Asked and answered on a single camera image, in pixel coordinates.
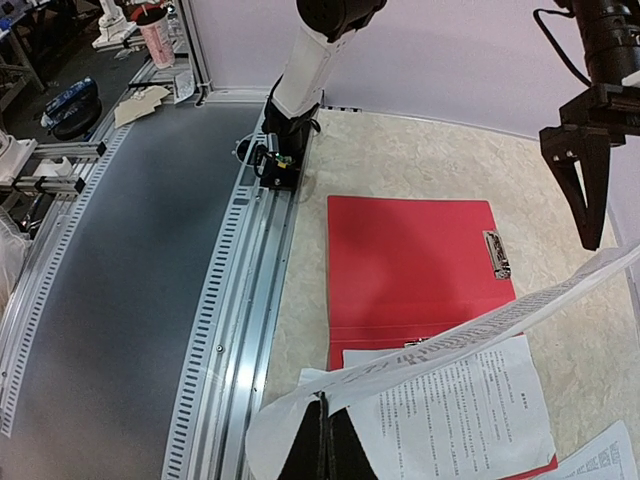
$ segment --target red folder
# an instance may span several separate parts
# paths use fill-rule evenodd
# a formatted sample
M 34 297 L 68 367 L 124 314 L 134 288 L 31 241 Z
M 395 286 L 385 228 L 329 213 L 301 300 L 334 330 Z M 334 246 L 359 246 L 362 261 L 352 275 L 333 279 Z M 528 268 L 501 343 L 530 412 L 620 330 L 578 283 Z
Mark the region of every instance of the red folder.
M 331 196 L 329 368 L 342 351 L 401 348 L 515 299 L 496 278 L 484 201 Z

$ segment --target gray metal panel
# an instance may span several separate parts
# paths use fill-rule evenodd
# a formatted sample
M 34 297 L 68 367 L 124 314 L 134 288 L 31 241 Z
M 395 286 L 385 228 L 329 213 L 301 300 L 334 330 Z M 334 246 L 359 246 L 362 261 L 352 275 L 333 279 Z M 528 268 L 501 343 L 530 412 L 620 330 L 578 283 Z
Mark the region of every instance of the gray metal panel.
M 159 478 L 230 152 L 259 108 L 163 107 L 136 123 L 51 288 L 0 439 L 3 479 Z

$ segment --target dark floor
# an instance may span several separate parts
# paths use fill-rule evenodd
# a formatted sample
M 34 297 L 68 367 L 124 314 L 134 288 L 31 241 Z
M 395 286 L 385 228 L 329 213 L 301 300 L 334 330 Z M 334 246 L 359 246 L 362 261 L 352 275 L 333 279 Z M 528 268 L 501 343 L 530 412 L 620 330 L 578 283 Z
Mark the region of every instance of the dark floor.
M 4 112 L 7 131 L 16 138 L 35 138 L 40 143 L 57 142 L 40 126 L 40 118 L 48 101 L 86 76 L 98 84 L 102 100 L 102 116 L 106 115 L 127 88 L 129 80 L 142 66 L 148 52 L 134 52 L 122 60 L 116 51 L 98 53 L 91 47 L 98 37 L 95 23 L 87 27 L 71 44 L 62 48 L 41 67 L 40 75 L 48 86 L 39 93 L 27 86 Z

